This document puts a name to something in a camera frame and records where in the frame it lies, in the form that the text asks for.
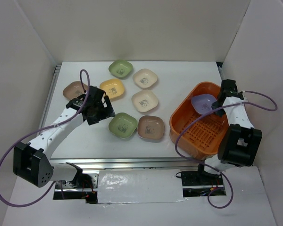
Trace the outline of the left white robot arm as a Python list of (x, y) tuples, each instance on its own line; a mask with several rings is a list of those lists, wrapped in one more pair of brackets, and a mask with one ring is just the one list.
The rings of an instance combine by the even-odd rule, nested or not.
[(114, 117), (115, 112), (105, 91), (90, 86), (89, 92), (68, 102), (60, 116), (27, 144), (18, 142), (13, 153), (15, 175), (37, 187), (50, 181), (67, 181), (73, 188), (83, 184), (83, 170), (73, 163), (50, 163), (58, 146), (77, 127), (93, 125)]

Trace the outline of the purple square plate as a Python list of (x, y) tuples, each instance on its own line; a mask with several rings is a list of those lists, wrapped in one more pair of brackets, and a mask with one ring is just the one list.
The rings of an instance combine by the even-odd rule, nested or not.
[(211, 94), (201, 94), (191, 98), (191, 105), (200, 115), (212, 111), (212, 104), (215, 102), (216, 98)]

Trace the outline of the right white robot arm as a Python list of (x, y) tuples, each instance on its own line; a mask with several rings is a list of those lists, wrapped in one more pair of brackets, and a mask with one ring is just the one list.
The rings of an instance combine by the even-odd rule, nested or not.
[(220, 142), (218, 152), (204, 162), (216, 168), (213, 170), (205, 166), (196, 172), (196, 179), (200, 184), (207, 184), (213, 177), (233, 167), (251, 166), (257, 154), (262, 139), (262, 131), (251, 124), (243, 104), (244, 95), (238, 92), (234, 80), (223, 80), (216, 102), (211, 105), (213, 110), (224, 107), (215, 112), (217, 116), (226, 116), (228, 129)]

